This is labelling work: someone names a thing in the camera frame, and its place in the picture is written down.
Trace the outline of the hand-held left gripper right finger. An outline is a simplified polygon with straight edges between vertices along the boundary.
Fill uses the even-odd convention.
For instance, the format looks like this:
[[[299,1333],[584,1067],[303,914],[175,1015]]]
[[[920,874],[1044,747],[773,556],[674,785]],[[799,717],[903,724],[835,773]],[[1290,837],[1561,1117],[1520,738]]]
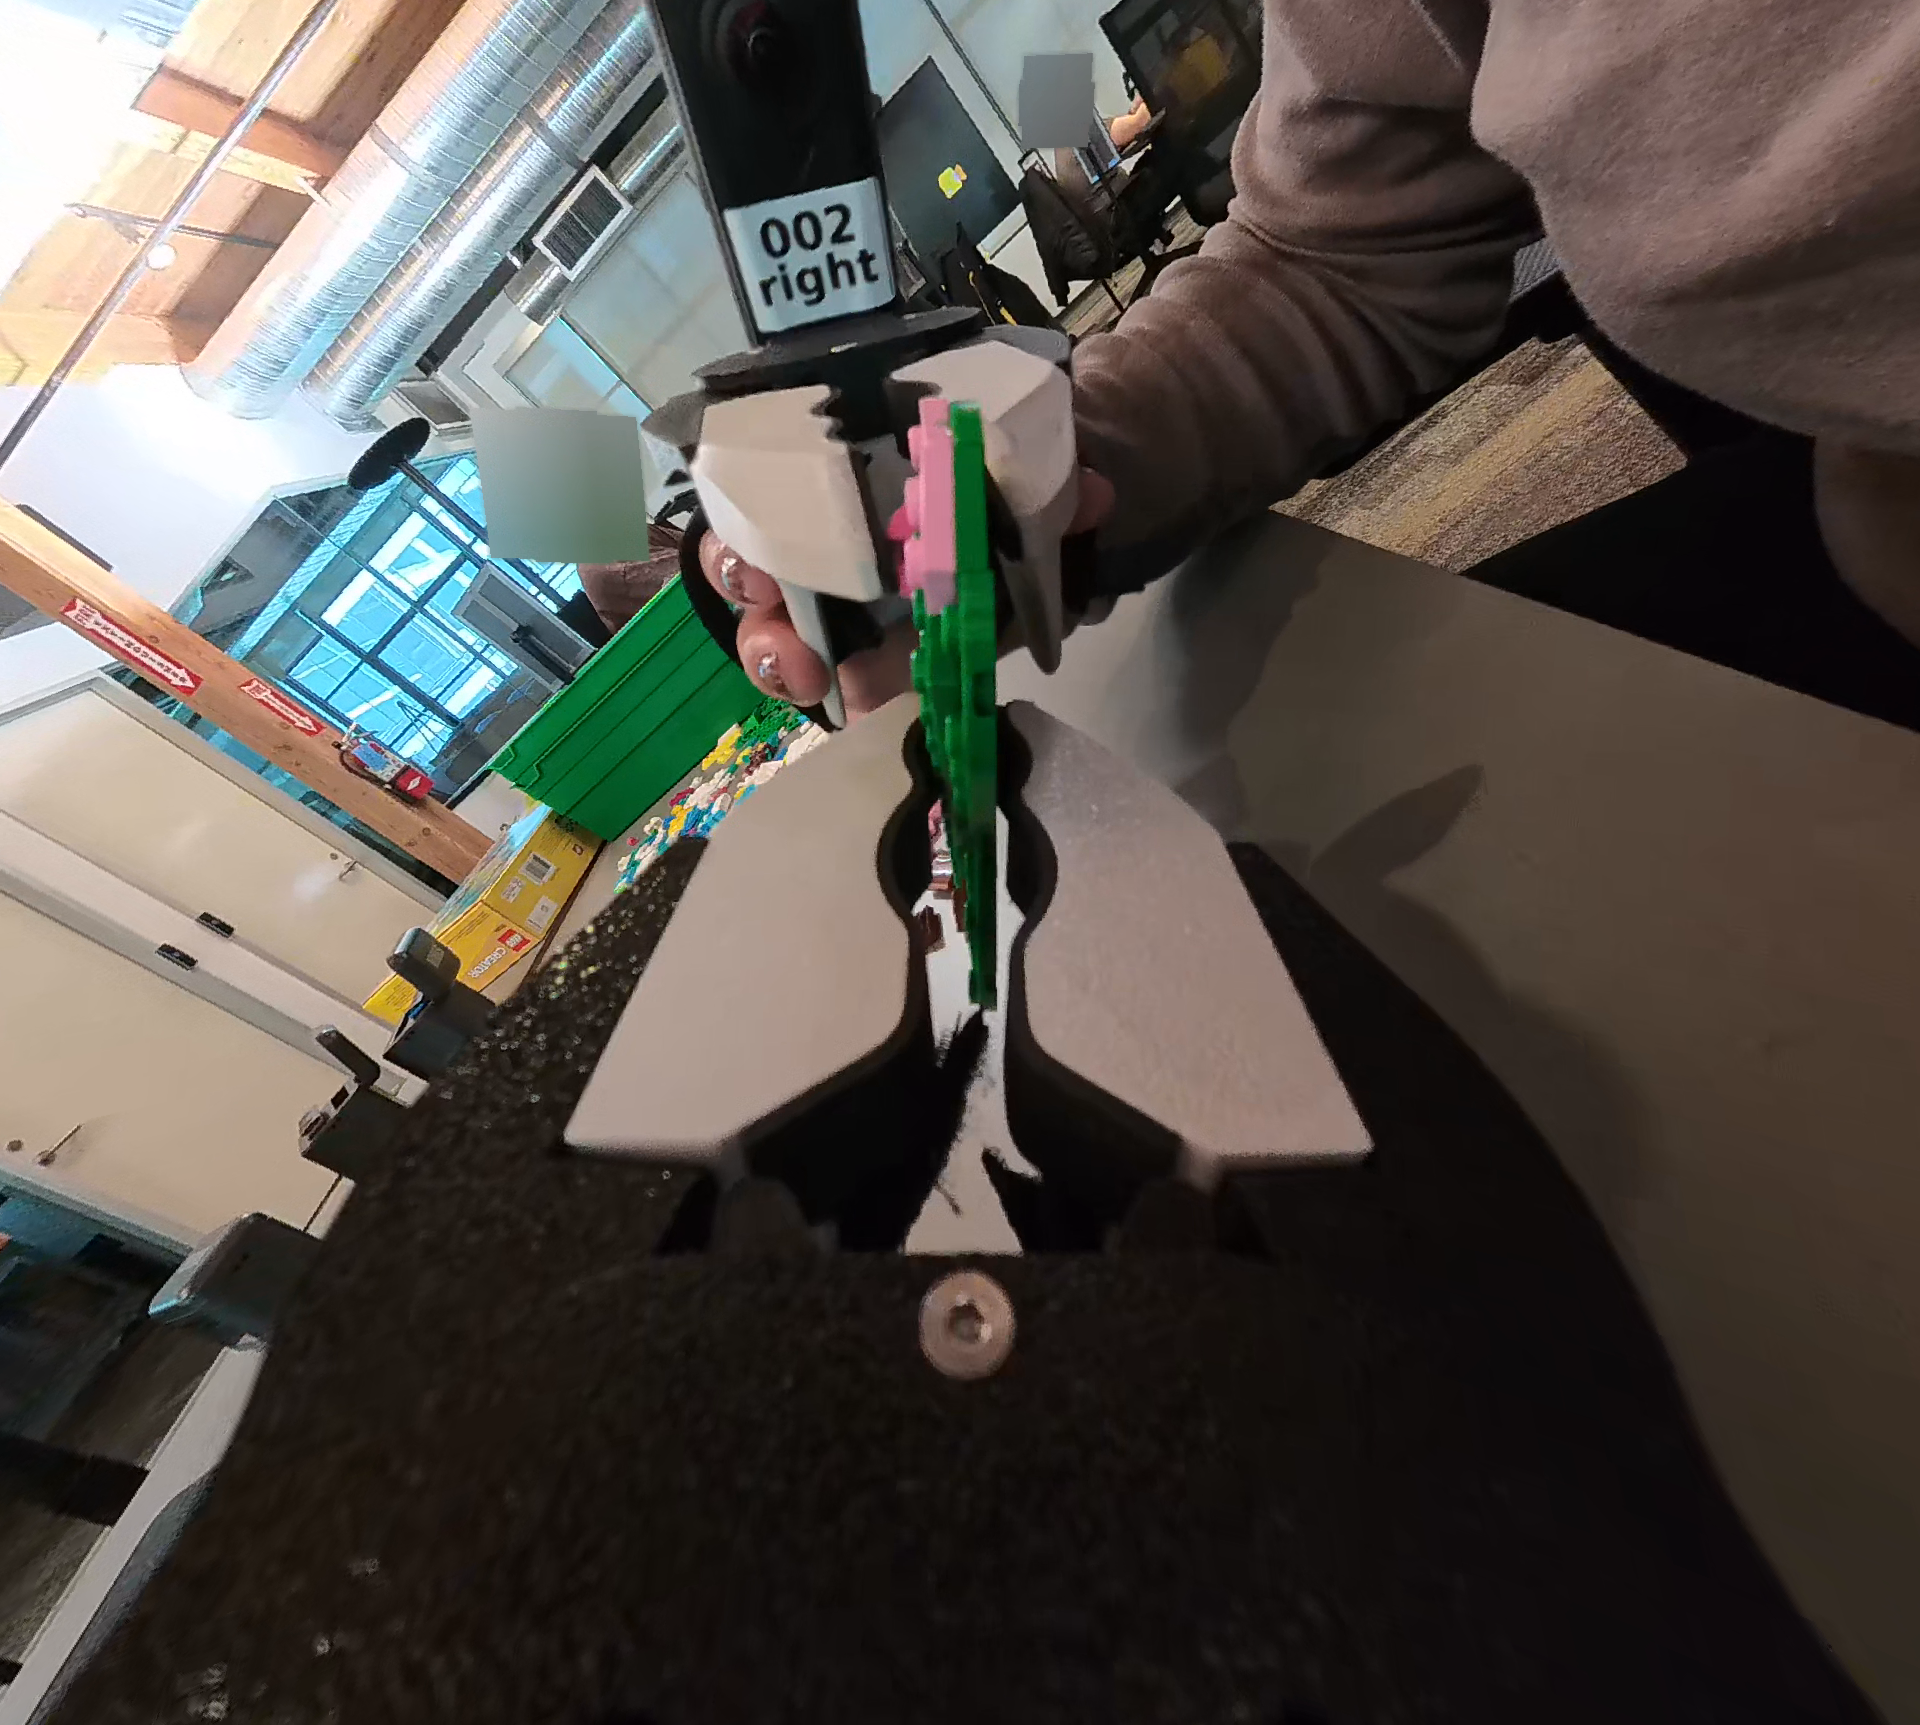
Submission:
[[[1222,837],[1032,703],[999,713],[1010,1136],[1053,1184],[1220,1184],[1374,1141]]]

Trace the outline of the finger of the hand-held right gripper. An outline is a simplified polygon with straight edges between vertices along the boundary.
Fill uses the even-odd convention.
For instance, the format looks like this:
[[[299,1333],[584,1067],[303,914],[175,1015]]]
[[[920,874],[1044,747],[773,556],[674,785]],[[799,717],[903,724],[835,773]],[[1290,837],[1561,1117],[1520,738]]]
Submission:
[[[693,539],[714,539],[765,572],[824,668],[798,703],[824,728],[849,722],[842,664],[884,643],[891,559],[876,534],[867,460],[831,413],[831,394],[693,394],[684,463],[698,500]]]
[[[1069,364],[1069,342],[966,342],[911,364],[920,393],[976,409],[989,569],[1041,674],[1069,631],[1061,552],[1082,471]]]

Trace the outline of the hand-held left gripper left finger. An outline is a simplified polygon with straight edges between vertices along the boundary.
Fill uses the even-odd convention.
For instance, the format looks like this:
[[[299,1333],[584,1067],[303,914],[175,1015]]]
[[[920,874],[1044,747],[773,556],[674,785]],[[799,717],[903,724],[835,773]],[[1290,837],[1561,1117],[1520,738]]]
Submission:
[[[575,1152],[768,1168],[930,1029],[920,709],[891,701],[785,764],[700,844],[564,1130]]]

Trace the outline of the pink lego brick cluster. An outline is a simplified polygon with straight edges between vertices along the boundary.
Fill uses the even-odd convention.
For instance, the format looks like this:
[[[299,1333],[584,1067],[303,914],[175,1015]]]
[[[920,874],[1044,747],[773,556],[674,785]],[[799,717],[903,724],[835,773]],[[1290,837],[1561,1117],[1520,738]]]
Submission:
[[[924,397],[916,423],[905,433],[907,477],[900,506],[885,530],[894,543],[900,597],[928,617],[939,617],[956,602],[958,530],[956,468],[950,405],[944,397]]]

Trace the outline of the green lego baseplate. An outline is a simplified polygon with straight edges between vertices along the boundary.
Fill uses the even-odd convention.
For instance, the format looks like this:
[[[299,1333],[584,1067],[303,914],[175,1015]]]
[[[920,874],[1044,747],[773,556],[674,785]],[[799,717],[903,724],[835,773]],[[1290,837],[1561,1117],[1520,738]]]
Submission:
[[[998,704],[995,575],[978,410],[950,405],[956,468],[958,593],[939,617],[911,605],[910,677],[924,750],[937,780],[956,917],[969,959],[969,998],[998,1003]]]

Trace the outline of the pile of loose lego bricks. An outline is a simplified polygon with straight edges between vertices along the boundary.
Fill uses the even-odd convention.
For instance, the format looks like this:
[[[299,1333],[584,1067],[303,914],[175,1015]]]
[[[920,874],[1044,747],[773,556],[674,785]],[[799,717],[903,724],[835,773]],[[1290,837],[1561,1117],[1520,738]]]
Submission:
[[[726,728],[688,776],[617,843],[611,892],[630,890],[668,848],[709,837],[731,809],[829,734],[799,709],[779,703],[762,704]]]

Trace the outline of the yellow lego box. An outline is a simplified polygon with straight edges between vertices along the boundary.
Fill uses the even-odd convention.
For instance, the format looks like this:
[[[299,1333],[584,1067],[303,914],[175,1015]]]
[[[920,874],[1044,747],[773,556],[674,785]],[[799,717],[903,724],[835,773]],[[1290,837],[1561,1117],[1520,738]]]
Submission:
[[[516,819],[426,927],[455,978],[473,992],[500,984],[547,938],[601,846],[541,804]]]

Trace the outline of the black office chair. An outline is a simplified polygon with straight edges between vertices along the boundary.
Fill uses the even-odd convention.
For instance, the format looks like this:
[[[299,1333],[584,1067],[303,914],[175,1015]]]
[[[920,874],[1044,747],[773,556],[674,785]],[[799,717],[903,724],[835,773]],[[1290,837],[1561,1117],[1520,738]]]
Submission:
[[[1212,227],[1236,197],[1236,132],[1262,63],[1259,0],[1118,0],[1098,19],[1136,96],[1148,150],[1188,219]]]
[[[1142,261],[1138,227],[1116,191],[1093,183],[1071,150],[1032,154],[1020,168],[1020,209],[1056,307],[1085,282],[1113,299],[1111,276]]]

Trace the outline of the black device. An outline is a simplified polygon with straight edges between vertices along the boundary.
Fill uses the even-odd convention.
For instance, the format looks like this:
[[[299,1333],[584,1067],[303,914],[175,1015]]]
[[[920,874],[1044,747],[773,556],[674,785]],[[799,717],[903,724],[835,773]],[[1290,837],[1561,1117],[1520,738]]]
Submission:
[[[312,1030],[312,1044],[341,1075],[331,1093],[299,1114],[299,1158],[349,1184],[375,1179],[397,1149],[402,1127],[426,1091],[402,1065],[402,1037],[374,1057],[334,1024]]]
[[[387,966],[416,998],[397,1021],[386,1060],[433,1083],[491,1029],[500,1009],[462,981],[458,954],[421,927],[402,935]]]

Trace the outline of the small red device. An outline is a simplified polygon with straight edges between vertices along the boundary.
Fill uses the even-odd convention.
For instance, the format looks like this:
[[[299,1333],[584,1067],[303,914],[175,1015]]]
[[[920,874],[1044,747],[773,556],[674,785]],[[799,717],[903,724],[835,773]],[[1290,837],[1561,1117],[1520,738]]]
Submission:
[[[429,773],[418,768],[361,731],[347,728],[338,742],[338,752],[351,776],[372,783],[394,799],[411,804],[423,804],[433,799]]]

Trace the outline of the teal framed window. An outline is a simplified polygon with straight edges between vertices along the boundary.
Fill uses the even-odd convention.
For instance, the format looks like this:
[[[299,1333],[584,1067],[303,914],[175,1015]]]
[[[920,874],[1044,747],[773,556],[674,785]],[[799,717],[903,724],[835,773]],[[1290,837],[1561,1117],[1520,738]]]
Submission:
[[[293,703],[429,773],[447,799],[558,691],[541,657],[601,631],[565,562],[494,560],[472,454],[273,495],[175,615]]]

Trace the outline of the white cabinet door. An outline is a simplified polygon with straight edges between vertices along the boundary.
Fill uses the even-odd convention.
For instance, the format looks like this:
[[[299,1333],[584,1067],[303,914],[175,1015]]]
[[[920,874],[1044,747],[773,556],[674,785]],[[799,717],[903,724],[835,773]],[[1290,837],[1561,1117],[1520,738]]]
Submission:
[[[442,894],[104,677],[2,714],[4,814],[347,1000]]]
[[[5,876],[2,965],[5,1175],[172,1240],[321,1214],[299,1120],[349,1075],[317,1030],[372,1057],[369,1016],[142,892],[114,914]]]

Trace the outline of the person's black pants leg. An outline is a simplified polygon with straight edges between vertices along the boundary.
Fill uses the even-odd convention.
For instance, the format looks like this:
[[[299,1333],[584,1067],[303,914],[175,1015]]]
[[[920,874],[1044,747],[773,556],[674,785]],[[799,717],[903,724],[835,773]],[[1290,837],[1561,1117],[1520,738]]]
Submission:
[[[1463,575],[1915,733],[1915,456],[1760,423],[1580,322],[1684,460]]]

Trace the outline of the person's grey sweatshirt torso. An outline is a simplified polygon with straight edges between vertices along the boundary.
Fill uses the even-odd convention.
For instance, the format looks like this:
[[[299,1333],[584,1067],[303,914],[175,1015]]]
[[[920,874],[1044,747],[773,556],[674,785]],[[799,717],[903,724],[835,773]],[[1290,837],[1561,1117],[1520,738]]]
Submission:
[[[1287,496],[1498,320],[1538,222],[1646,369],[1803,435],[1840,577],[1915,624],[1915,0],[1262,0],[1247,221],[1336,299]]]

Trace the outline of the duct vent grille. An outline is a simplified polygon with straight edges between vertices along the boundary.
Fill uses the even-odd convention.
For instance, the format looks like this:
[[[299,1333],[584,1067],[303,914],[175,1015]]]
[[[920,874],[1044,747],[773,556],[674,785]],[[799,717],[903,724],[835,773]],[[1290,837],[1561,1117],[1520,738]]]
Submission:
[[[631,219],[633,203],[600,166],[588,166],[532,233],[534,250],[573,279],[594,265]]]

